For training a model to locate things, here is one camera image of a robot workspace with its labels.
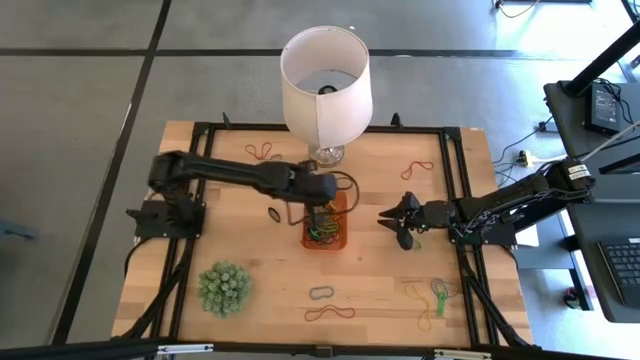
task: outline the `artificial plant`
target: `artificial plant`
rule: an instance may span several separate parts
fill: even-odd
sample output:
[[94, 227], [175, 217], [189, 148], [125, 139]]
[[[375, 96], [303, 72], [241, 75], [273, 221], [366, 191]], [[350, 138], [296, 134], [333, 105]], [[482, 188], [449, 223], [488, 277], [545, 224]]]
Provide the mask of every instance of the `artificial plant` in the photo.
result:
[[202, 309], [226, 318], [242, 310], [249, 297], [251, 277], [239, 265], [221, 261], [200, 274]]

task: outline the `table lamp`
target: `table lamp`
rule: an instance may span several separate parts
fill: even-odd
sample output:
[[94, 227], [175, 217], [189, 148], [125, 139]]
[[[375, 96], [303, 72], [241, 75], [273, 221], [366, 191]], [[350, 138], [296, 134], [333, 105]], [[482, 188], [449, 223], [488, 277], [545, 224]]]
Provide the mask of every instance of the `table lamp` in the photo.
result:
[[[344, 145], [367, 128], [373, 113], [369, 50], [350, 31], [319, 26], [294, 36], [280, 57], [282, 107], [289, 130], [309, 144], [320, 166], [336, 165]], [[322, 72], [347, 74], [344, 87], [324, 83], [314, 91], [301, 83]]]

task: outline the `white lampshade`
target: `white lampshade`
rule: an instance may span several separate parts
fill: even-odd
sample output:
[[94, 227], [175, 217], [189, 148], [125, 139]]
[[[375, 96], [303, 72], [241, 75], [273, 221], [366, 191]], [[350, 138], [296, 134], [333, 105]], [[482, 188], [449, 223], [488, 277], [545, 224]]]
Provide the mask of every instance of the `white lampshade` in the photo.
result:
[[[325, 95], [297, 86], [324, 70], [344, 72], [356, 80]], [[329, 148], [351, 142], [366, 129], [373, 113], [369, 50], [353, 33], [333, 26], [299, 33], [282, 51], [280, 71], [284, 120], [297, 138]]]

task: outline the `keyboard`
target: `keyboard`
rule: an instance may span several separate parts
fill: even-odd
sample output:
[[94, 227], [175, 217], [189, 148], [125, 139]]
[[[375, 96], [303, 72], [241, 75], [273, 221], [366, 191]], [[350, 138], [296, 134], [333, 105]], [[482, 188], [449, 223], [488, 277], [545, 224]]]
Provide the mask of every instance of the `keyboard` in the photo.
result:
[[640, 308], [640, 239], [601, 241], [598, 245], [622, 303]]

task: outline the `plug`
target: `plug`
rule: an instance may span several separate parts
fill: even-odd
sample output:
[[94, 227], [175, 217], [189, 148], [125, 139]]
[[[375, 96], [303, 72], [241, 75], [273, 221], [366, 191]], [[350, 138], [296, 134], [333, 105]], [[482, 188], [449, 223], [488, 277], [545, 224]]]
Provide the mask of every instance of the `plug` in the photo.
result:
[[516, 158], [516, 163], [525, 167], [533, 167], [534, 161], [535, 156], [533, 156], [529, 150], [520, 150], [520, 153]]

